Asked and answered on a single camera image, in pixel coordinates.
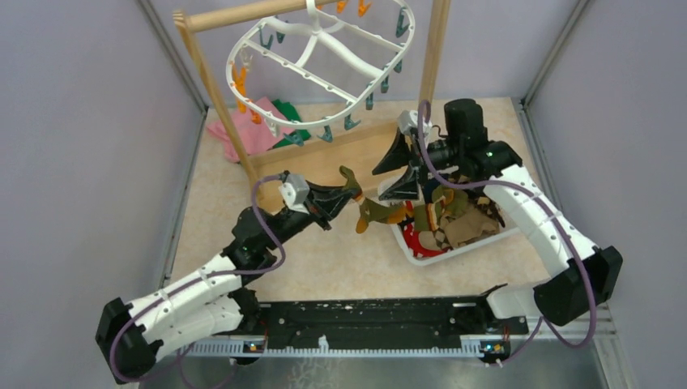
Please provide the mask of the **olive striped sock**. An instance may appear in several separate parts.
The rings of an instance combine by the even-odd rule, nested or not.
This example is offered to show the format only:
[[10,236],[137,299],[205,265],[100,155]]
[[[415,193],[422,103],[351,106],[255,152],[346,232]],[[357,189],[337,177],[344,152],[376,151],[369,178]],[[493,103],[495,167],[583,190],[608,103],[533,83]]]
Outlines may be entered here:
[[412,218],[416,231],[436,231],[441,227],[442,217],[462,216],[468,205],[468,195],[464,190],[456,190],[439,186],[435,190],[435,197],[431,203],[414,207],[405,203],[383,205],[365,196],[354,172],[341,165],[339,173],[346,179],[344,189],[353,191],[353,201],[359,207],[359,218],[355,231],[364,233],[373,222],[380,224],[399,224],[407,218]]

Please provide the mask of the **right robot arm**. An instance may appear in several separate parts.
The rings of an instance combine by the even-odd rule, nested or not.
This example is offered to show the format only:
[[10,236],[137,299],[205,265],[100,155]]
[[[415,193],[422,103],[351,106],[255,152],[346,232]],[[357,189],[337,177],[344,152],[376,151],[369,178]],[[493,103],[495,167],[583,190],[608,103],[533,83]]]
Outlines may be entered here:
[[514,222],[535,248],[549,278],[532,286],[503,286],[487,293],[475,312],[476,326],[498,333],[516,316],[537,316],[563,327],[605,303],[613,293],[623,258],[580,233],[536,185],[522,158],[506,142],[491,140],[482,107],[473,99],[444,105],[446,134],[428,142],[431,105],[397,118],[394,142],[373,174],[404,169],[380,194],[382,200],[417,199],[420,187],[439,171],[455,168],[465,188],[480,190]]

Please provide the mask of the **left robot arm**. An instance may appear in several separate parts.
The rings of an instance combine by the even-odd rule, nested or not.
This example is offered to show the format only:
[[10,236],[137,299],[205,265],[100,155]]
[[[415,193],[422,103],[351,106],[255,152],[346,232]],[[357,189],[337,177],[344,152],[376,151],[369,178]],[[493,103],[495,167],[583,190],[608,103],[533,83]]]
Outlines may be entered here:
[[246,286],[284,264],[286,241],[312,224],[331,229],[330,222],[361,192],[355,182],[320,186],[291,173],[256,182],[228,246],[162,289],[104,305],[95,341],[115,382],[150,379],[160,359],[206,336],[255,332],[258,303]]

